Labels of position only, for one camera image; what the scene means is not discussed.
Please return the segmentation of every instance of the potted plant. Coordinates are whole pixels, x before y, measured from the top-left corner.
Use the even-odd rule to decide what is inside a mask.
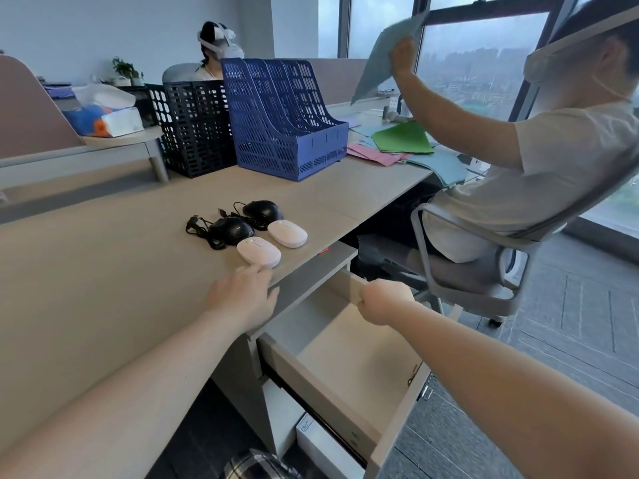
[[[113,70],[119,75],[119,78],[114,79],[114,85],[144,85],[144,72],[140,75],[133,64],[119,57],[113,59]]]

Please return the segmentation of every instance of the white t-shirt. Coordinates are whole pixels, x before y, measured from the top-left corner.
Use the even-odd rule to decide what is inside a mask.
[[[509,234],[553,217],[610,174],[610,165],[639,141],[632,104],[560,109],[515,123],[523,172],[491,167],[483,180],[437,193],[432,202],[453,215]],[[435,248],[470,262],[491,243],[424,215]]]
[[[198,80],[219,80],[219,79],[215,77],[211,72],[206,70],[206,68],[200,67],[193,74],[192,80],[198,81]]]

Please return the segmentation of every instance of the plastic bag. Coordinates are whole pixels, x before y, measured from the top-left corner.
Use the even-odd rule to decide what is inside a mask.
[[[134,95],[112,85],[89,84],[72,89],[82,107],[97,105],[118,110],[135,105]]]

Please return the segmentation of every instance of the hand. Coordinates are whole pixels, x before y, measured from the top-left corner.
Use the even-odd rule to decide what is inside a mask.
[[[402,282],[378,279],[360,289],[360,314],[377,326],[391,325],[398,304],[414,302],[415,298],[409,286]]]
[[[415,63],[415,41],[412,37],[399,40],[390,51],[390,68],[393,77],[404,73],[413,73]]]
[[[235,274],[216,280],[208,290],[206,312],[223,315],[240,326],[241,333],[259,328],[273,315],[279,287],[268,294],[273,271],[257,265],[240,267]]]

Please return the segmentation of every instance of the open drawer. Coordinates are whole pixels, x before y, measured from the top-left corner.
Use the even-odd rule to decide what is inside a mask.
[[[262,369],[377,475],[429,371],[388,327],[357,309],[366,284],[339,271],[258,338]]]

